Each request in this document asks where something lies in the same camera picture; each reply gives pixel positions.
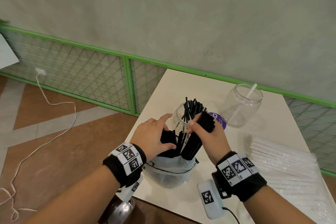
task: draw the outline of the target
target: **floor pattern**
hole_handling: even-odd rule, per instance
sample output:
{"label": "floor pattern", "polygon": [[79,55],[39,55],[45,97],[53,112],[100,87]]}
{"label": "floor pattern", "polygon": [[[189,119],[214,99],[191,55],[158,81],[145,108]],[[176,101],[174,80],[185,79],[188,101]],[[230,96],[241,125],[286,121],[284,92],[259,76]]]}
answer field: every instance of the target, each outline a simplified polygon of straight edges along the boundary
{"label": "floor pattern", "polygon": [[[15,208],[41,209],[50,200],[99,167],[124,142],[137,117],[44,90],[50,103],[75,102],[74,127],[43,146],[20,167],[14,185]],[[19,162],[43,143],[69,127],[73,104],[51,106],[40,89],[0,76],[0,187],[10,190]],[[7,195],[0,193],[0,202]],[[11,203],[0,206],[0,224],[11,223]],[[16,223],[32,212],[21,211]],[[136,200],[132,223],[193,223],[153,205]]]}

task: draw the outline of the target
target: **gray wall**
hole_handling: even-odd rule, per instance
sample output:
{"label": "gray wall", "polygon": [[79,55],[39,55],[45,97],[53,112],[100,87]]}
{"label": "gray wall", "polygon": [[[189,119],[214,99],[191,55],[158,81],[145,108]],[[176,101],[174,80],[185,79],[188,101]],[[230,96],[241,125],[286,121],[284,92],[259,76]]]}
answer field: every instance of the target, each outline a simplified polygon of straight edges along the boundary
{"label": "gray wall", "polygon": [[0,0],[0,18],[336,101],[336,0]]}

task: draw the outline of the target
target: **table top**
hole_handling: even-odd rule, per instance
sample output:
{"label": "table top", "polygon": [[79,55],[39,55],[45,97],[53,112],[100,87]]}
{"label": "table top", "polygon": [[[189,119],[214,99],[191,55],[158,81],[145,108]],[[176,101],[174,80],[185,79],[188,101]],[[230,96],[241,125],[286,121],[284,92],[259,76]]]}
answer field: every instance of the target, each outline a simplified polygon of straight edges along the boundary
{"label": "table top", "polygon": [[[126,141],[130,141],[140,123],[149,118],[158,119],[165,113],[174,113],[179,104],[185,102],[186,97],[196,98],[207,107],[209,112],[219,113],[226,95],[234,86],[235,84],[232,83],[167,69]],[[245,126],[242,128],[226,127],[225,134],[231,149],[242,152],[243,138],[253,135],[309,152],[283,96],[267,91],[262,91],[262,93],[264,97],[259,110]],[[174,129],[173,118],[170,118],[166,124],[170,130]],[[161,187],[144,171],[144,180],[140,189],[136,190],[134,197],[196,222],[236,223],[230,213],[225,213],[223,218],[216,220],[210,220],[206,216],[197,184],[211,179],[211,173],[216,171],[216,168],[208,159],[203,147],[197,153],[196,158],[199,164],[191,172],[190,180],[176,188]],[[223,203],[235,214],[237,214],[238,204],[241,205],[237,197],[226,199]]]}

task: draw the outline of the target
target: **green metal railing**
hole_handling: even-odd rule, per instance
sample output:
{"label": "green metal railing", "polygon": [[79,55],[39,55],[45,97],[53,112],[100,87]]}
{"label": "green metal railing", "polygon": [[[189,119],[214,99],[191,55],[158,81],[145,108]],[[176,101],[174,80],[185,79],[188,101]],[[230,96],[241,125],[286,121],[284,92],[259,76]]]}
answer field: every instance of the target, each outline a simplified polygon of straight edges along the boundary
{"label": "green metal railing", "polygon": [[[234,84],[246,83],[5,25],[0,26],[0,33],[20,60],[2,69],[1,75],[37,85],[38,67],[47,72],[41,77],[43,88],[135,116],[139,116],[167,68]],[[284,95],[320,167],[329,174],[336,173],[336,103],[268,86],[258,88]]]}

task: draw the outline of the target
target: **plastic wrap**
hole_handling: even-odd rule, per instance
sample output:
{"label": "plastic wrap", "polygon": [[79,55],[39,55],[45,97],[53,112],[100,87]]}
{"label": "plastic wrap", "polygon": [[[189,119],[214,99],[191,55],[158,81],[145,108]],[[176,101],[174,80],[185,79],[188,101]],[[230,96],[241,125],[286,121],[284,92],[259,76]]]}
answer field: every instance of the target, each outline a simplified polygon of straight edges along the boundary
{"label": "plastic wrap", "polygon": [[[271,188],[316,223],[336,223],[334,203],[313,154],[257,137],[245,149]],[[245,211],[238,207],[242,216]]]}
{"label": "plastic wrap", "polygon": [[155,157],[144,165],[144,170],[162,187],[174,188],[189,180],[197,161],[185,160],[181,156],[174,158]]}

